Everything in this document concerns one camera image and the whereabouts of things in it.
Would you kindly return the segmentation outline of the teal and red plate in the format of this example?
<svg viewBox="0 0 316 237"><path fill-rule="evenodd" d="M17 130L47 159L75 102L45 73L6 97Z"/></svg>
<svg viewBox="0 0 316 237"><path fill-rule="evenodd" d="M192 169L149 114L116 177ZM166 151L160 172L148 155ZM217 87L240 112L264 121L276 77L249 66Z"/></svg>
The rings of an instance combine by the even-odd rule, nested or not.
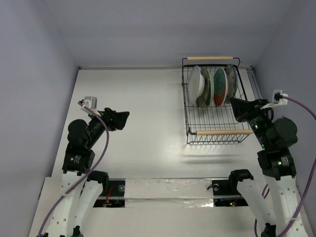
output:
<svg viewBox="0 0 316 237"><path fill-rule="evenodd" d="M218 68L214 78L214 96L213 100L216 107L221 107L226 99L228 88L228 80L223 68Z"/></svg>

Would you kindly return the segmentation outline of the blue speckled plate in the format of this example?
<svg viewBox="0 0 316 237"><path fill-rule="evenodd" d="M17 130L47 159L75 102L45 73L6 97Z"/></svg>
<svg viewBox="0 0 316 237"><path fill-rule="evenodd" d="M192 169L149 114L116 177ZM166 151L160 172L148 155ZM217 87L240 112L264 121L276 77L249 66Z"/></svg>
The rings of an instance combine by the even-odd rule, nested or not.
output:
<svg viewBox="0 0 316 237"><path fill-rule="evenodd" d="M225 104L229 104L230 99L234 98L237 92L237 74L235 67L232 64L228 64L224 68L224 71L226 73L228 81L228 92L225 98Z"/></svg>

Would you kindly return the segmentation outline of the grey reindeer plate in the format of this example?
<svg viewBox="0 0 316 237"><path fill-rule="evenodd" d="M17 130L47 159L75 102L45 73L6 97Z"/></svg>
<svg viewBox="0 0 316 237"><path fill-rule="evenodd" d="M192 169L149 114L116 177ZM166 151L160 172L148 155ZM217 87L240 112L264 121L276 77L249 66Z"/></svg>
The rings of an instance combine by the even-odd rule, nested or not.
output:
<svg viewBox="0 0 316 237"><path fill-rule="evenodd" d="M197 106L204 107L207 105L207 99L210 92L210 76L207 69L202 68L200 71L204 79L204 88L202 94L197 98Z"/></svg>

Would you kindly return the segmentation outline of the white blue-rimmed bowl plate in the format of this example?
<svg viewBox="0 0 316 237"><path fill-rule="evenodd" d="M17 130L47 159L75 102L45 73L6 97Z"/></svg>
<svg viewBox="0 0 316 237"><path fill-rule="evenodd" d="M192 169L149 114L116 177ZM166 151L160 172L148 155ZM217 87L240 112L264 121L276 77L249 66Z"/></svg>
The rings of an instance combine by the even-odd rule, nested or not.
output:
<svg viewBox="0 0 316 237"><path fill-rule="evenodd" d="M189 105L193 105L198 97L202 95L204 89L204 77L201 68L194 66L187 82Z"/></svg>

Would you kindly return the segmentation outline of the light green plate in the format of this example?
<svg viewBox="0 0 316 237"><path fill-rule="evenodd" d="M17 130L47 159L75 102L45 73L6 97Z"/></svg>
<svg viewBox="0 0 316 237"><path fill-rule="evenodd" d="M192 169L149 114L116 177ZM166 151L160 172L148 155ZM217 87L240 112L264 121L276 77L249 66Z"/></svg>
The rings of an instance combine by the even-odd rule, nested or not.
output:
<svg viewBox="0 0 316 237"><path fill-rule="evenodd" d="M209 77L210 85L209 85L209 94L207 97L206 105L210 106L214 97L214 80L210 72L208 72L208 77Z"/></svg>

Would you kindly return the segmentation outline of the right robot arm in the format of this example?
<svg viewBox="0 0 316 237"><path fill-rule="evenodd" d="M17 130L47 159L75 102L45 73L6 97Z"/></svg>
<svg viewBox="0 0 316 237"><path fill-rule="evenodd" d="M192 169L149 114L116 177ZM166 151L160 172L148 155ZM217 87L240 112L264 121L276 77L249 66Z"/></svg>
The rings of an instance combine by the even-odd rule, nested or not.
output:
<svg viewBox="0 0 316 237"><path fill-rule="evenodd" d="M246 101L232 98L230 103L238 122L247 122L262 149L258 163L270 190L273 209L257 189L247 169L234 170L227 181L228 190L247 202L263 237L306 237L300 211L306 197L297 198L296 168L289 147L297 143L297 126L286 118L273 120L272 103L266 99Z"/></svg>

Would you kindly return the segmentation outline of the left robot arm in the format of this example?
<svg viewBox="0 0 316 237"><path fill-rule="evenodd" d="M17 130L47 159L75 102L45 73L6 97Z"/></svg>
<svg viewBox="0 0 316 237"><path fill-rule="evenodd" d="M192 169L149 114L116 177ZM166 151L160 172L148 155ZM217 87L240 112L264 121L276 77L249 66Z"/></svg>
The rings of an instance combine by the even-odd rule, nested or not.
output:
<svg viewBox="0 0 316 237"><path fill-rule="evenodd" d="M96 200L111 190L107 172L96 170L101 159L94 159L92 148L103 133L123 130L129 112L81 108L90 122L76 119L68 126L60 195L43 220L39 237L81 237Z"/></svg>

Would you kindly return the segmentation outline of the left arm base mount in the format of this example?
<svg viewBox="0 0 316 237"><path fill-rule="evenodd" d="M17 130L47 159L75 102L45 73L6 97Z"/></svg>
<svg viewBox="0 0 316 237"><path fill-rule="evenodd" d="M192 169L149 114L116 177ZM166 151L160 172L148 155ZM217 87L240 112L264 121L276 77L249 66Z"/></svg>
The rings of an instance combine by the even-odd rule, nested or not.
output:
<svg viewBox="0 0 316 237"><path fill-rule="evenodd" d="M121 208L125 207L125 179L110 179L109 187L96 200L93 207Z"/></svg>

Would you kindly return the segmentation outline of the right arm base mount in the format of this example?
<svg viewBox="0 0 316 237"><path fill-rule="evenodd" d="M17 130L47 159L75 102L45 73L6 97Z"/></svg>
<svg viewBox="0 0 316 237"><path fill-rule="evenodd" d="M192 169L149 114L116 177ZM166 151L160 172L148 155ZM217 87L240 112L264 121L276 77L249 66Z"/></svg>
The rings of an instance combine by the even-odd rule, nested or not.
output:
<svg viewBox="0 0 316 237"><path fill-rule="evenodd" d="M213 193L214 207L248 206L244 197L230 186L228 179L212 180L207 190Z"/></svg>

